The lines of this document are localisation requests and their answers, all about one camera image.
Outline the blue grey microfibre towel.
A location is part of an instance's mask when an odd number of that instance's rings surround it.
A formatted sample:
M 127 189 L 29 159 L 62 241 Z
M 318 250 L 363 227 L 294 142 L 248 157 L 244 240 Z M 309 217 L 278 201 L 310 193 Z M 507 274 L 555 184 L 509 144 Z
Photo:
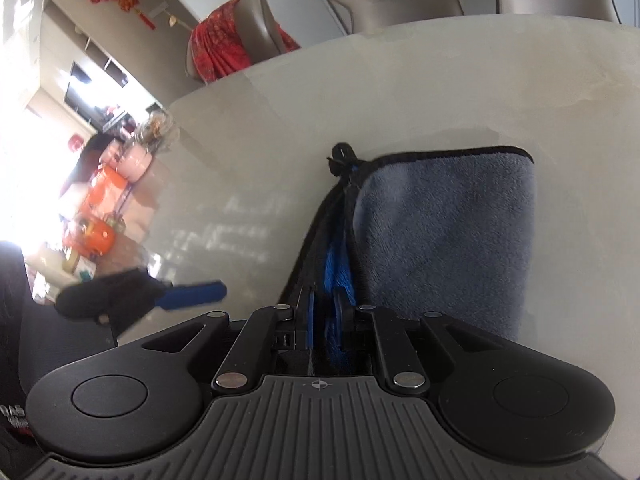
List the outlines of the blue grey microfibre towel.
M 413 321 L 437 311 L 508 339 L 520 330 L 534 238 L 535 163 L 515 146 L 372 160 L 346 143 L 281 294 L 311 304 L 332 341 L 338 300 Z

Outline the orange box on table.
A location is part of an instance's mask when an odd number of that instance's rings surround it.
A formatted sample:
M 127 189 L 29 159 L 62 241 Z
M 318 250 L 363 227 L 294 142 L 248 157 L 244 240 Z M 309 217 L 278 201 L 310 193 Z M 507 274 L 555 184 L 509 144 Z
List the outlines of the orange box on table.
M 93 216 L 78 216 L 67 223 L 63 247 L 90 260 L 107 255 L 115 245 L 116 232 L 105 221 Z

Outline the pink round box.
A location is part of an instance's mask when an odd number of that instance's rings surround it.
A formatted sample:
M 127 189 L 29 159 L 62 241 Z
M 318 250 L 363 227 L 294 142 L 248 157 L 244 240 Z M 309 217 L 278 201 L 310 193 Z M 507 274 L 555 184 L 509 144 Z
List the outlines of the pink round box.
M 149 169 L 153 155 L 140 144 L 131 144 L 122 152 L 115 170 L 128 182 L 138 182 Z

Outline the chair with red cloth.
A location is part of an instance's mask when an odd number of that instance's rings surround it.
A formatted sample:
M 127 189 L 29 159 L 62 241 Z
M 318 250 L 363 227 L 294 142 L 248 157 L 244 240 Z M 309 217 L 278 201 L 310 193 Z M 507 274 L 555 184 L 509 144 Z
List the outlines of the chair with red cloth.
M 203 84 L 299 49 L 267 0 L 229 0 L 197 24 L 186 45 L 186 73 Z

